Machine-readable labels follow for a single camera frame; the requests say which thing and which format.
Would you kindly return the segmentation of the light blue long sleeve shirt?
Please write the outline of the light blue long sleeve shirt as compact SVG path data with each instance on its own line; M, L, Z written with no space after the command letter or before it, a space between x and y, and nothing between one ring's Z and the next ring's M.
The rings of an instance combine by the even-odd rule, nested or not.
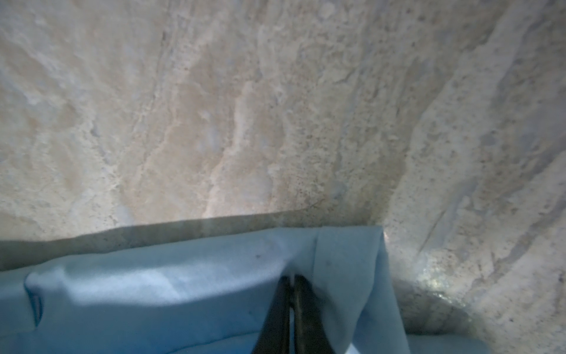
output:
M405 332L380 227L272 229L1 273L3 353L250 353L283 277L311 285L336 353L487 353Z

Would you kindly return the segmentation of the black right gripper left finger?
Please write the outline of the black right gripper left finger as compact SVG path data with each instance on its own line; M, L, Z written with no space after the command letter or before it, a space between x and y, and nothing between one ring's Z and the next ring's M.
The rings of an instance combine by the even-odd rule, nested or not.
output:
M282 277L271 301L262 330L252 354L290 353L291 286L288 277Z

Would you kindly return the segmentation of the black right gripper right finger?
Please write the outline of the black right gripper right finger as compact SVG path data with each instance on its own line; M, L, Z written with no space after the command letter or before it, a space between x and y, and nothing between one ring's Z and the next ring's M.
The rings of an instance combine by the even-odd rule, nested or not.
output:
M318 298L302 275L294 277L294 347L297 354L335 354L322 323Z

